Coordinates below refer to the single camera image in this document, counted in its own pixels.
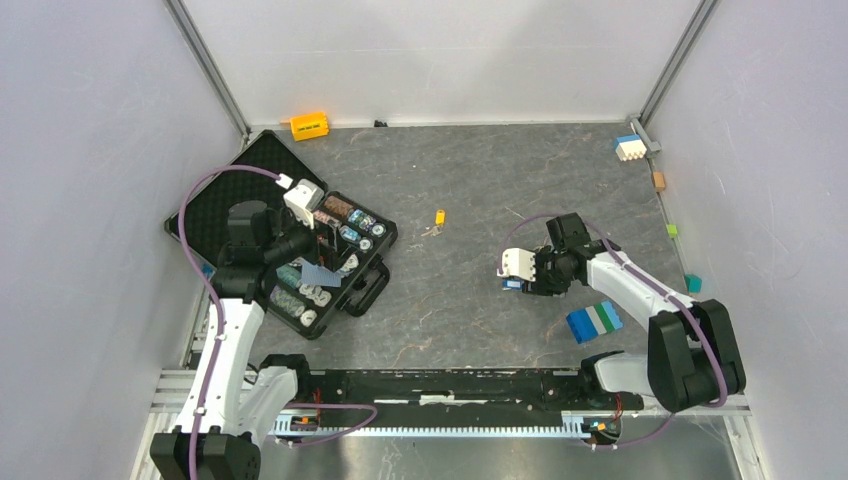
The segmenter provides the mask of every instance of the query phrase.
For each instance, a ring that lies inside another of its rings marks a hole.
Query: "orange wooden block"
[[[657,193],[665,190],[665,176],[662,172],[654,172],[654,188],[657,190]]]

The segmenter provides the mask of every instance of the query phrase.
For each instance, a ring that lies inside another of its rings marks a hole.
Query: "marbled gray floor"
[[[314,341],[269,316],[251,360],[304,353],[315,368],[544,367],[644,352],[645,331],[624,315],[623,329],[577,345],[565,315],[601,294],[575,284],[566,298],[522,295],[495,276],[498,245],[521,217],[576,211],[659,280],[684,287],[647,163],[613,151],[628,133],[614,124],[370,128],[287,141],[331,189],[394,220],[400,237],[386,258],[391,282],[367,315],[339,312]],[[440,208],[444,232],[422,237]],[[539,220],[510,245],[546,237]]]

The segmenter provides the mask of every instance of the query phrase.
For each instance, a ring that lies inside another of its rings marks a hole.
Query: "wall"
[[[848,3],[722,2],[649,126],[774,478],[846,478]]]
[[[161,2],[4,2],[0,36],[0,476],[126,478],[199,292],[162,221],[238,136]]]
[[[248,122],[622,121],[697,0],[185,0]]]

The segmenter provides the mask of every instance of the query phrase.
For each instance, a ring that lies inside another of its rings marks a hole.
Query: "striped block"
[[[565,320],[578,344],[588,342],[598,335],[614,332],[624,326],[609,300],[571,312]]]

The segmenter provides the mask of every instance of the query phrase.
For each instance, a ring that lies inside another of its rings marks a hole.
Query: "teal block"
[[[689,293],[701,293],[701,277],[687,273],[683,278],[686,279],[686,290],[689,290]]]

